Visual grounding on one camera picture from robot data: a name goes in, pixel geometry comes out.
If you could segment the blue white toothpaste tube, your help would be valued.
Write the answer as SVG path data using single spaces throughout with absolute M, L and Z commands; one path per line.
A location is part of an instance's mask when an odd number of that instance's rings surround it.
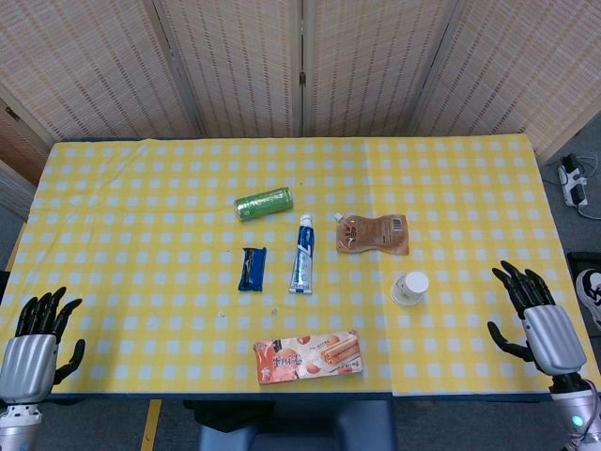
M 288 289 L 290 293 L 312 293 L 314 250 L 315 231 L 312 216 L 303 214 L 300 218 L 297 253 Z

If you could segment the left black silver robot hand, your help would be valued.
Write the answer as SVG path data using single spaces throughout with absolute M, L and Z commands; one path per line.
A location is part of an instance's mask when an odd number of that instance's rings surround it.
M 69 361 L 58 366 L 57 355 L 72 312 L 80 298 L 61 304 L 61 287 L 31 298 L 22 308 L 15 334 L 0 365 L 0 400 L 7 405 L 38 404 L 74 373 L 85 356 L 85 340 L 76 341 Z

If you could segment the orange egg roll box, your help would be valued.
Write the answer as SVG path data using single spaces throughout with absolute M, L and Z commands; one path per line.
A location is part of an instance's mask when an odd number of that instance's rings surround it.
M 355 330 L 258 341 L 253 350 L 261 385 L 361 373 L 363 367 Z

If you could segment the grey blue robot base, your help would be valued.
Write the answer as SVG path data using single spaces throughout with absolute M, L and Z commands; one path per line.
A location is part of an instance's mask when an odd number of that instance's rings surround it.
M 185 400 L 198 451 L 396 451 L 389 399 Z

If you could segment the green drink can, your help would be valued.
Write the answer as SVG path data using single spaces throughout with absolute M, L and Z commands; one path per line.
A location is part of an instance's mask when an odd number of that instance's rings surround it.
M 257 219 L 293 208 L 293 198 L 288 187 L 259 194 L 251 194 L 234 201 L 237 217 L 242 221 Z

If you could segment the yellow white checked tablecloth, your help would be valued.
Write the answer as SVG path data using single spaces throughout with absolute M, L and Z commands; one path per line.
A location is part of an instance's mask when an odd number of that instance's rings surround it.
M 292 209 L 237 217 L 236 199 L 282 187 Z M 405 215 L 409 255 L 339 253 L 336 213 Z M 315 231 L 311 294 L 288 290 L 303 214 Z M 263 289 L 239 291 L 243 249 L 263 247 Z M 82 303 L 59 362 L 78 339 L 86 347 L 59 397 L 259 393 L 255 342 L 350 330 L 361 373 L 272 392 L 542 393 L 549 378 L 499 350 L 486 327 L 525 339 L 492 274 L 503 260 L 546 280 L 590 350 L 523 134 L 60 143 L 0 303 L 0 363 L 23 305 L 65 287 Z M 397 305 L 391 287 L 411 271 L 428 291 Z

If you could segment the black white sneaker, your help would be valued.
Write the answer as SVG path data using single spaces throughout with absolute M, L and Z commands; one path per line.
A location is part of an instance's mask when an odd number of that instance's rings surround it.
M 587 269 L 576 280 L 578 300 L 589 310 L 595 327 L 601 331 L 601 272 Z

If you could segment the white power strip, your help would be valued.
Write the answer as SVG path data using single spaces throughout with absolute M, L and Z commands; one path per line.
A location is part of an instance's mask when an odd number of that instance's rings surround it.
M 561 158 L 558 176 L 562 186 L 564 202 L 568 207 L 585 207 L 588 199 L 585 193 L 586 177 L 580 171 L 578 157 L 570 153 Z

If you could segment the brown spouted drink pouch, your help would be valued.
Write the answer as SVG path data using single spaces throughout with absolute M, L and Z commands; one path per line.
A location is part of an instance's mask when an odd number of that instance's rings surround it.
M 389 214 L 377 218 L 336 213 L 336 250 L 358 254 L 377 250 L 391 255 L 409 255 L 408 222 L 405 215 Z

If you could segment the woven folding screen panel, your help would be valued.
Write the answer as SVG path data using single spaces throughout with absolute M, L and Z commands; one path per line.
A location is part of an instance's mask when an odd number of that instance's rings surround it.
M 56 141 L 196 134 L 143 0 L 0 0 L 0 86 Z
M 408 131 L 462 0 L 302 0 L 305 136 Z
M 205 137 L 301 133 L 301 0 L 156 0 Z
M 601 112 L 601 0 L 457 0 L 408 132 L 525 133 L 539 161 Z

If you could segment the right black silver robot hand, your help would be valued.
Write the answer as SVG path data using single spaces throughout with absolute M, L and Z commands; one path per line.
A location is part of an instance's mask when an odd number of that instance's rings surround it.
M 493 321 L 490 336 L 505 353 L 534 363 L 539 371 L 559 377 L 577 373 L 587 362 L 576 330 L 565 310 L 555 303 L 544 279 L 536 272 L 520 271 L 503 260 L 493 274 L 505 287 L 526 336 L 526 343 L 509 342 Z

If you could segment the brown wooden side panel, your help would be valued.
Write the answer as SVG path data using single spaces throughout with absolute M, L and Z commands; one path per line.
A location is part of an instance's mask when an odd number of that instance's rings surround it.
M 38 185 L 49 152 L 47 144 L 0 98 L 0 160 Z

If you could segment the white floral paper cup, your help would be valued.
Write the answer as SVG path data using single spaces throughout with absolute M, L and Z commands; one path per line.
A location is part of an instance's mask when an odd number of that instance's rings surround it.
M 415 304 L 420 303 L 424 299 L 429 288 L 429 279 L 427 275 L 421 271 L 411 271 L 404 273 L 400 277 L 402 276 L 406 278 L 408 288 L 414 293 Z
M 415 304 L 414 293 L 408 288 L 406 278 L 399 277 L 391 287 L 391 297 L 394 303 L 400 306 L 411 306 Z

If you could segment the blue snack packet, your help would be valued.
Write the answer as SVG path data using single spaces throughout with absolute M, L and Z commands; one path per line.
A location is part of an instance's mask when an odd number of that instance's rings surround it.
M 267 258 L 267 248 L 244 248 L 239 291 L 261 291 Z

